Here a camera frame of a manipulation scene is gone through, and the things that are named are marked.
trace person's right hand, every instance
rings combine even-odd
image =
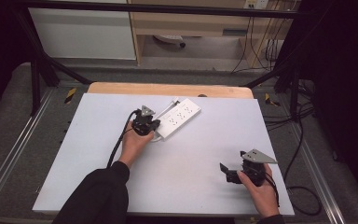
[[[272,176],[272,171],[266,163],[264,164],[264,167],[266,168],[266,173]],[[280,214],[275,197],[275,190],[269,182],[265,180],[260,187],[257,187],[243,172],[238,171],[237,174],[242,184],[251,193],[255,209],[257,209],[262,218]]]

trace white table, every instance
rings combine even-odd
[[[150,143],[131,167],[129,213],[156,216],[240,217],[257,214],[243,185],[226,182],[219,162],[241,168],[240,150],[275,159],[257,100],[189,98],[201,113],[165,142]],[[142,105],[162,111],[171,96],[84,94],[33,210],[60,211],[81,180],[104,168],[124,123]],[[117,151],[115,160],[121,153]],[[270,165],[280,211],[294,214],[282,174]]]

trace person's left hand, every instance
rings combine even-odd
[[[131,168],[136,158],[142,153],[146,144],[154,137],[153,131],[145,136],[139,135],[132,129],[131,125],[132,121],[127,125],[126,133],[123,137],[121,156],[118,159],[124,162],[129,168]]]

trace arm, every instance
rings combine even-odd
[[[266,168],[266,173],[272,176],[272,171],[269,166],[267,164],[264,164],[264,166]],[[238,171],[237,173],[242,184],[251,193],[255,208],[262,218],[258,223],[284,223],[283,217],[279,213],[273,187],[267,181],[264,181],[262,186],[257,187],[252,183],[246,174],[241,171]]]
[[[53,224],[125,223],[129,203],[126,183],[130,168],[153,138],[151,132],[139,136],[131,130],[124,134],[118,161],[108,169],[88,174],[54,218]]]

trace floor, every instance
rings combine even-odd
[[[110,64],[78,63],[71,61],[73,69],[84,77],[99,81],[117,82],[155,82],[175,84],[204,84],[204,85],[243,85],[267,73],[267,69],[242,70],[232,73],[234,68],[248,69],[245,60],[241,60],[241,48],[235,38],[206,38],[186,37],[186,47],[164,44],[149,36],[145,42],[143,63],[139,66],[133,63],[112,62]],[[260,59],[268,67],[269,63]],[[48,102],[44,115],[38,121],[36,128],[29,136],[21,155],[16,160],[4,180],[6,184],[0,189],[0,223],[48,223],[52,216],[35,214],[31,211],[37,188],[43,184],[49,166],[54,161],[55,154],[60,148],[60,141],[69,127],[68,121],[76,112],[81,93],[86,86],[75,83],[71,78],[59,74],[62,84],[59,88],[45,88],[51,91],[52,98]],[[264,116],[286,116],[283,99],[286,94],[275,94],[273,84],[275,78],[253,89],[255,98],[259,100]],[[71,104],[63,103],[68,91],[77,87],[76,95]],[[276,104],[266,104],[266,93]],[[300,103],[308,101],[301,97]],[[30,119],[31,85],[29,67],[19,67],[7,87],[0,103],[0,168],[5,162],[13,145],[25,124]],[[307,146],[317,161],[324,178],[334,196],[337,206],[345,223],[358,223],[358,185],[345,163],[333,160],[332,151],[324,137],[317,117],[308,116],[303,119],[304,135]],[[278,129],[269,131],[281,170],[287,168],[294,155],[298,139],[295,126],[286,124]],[[298,154],[286,182],[287,186],[300,185],[315,190],[310,169],[304,162],[303,154]],[[293,190],[291,200],[294,204],[307,211],[317,210],[317,203],[306,191]],[[288,223],[330,223],[331,220],[323,209],[317,216],[307,216],[296,212],[294,217],[287,217]],[[250,223],[250,217],[236,220],[236,223]]]

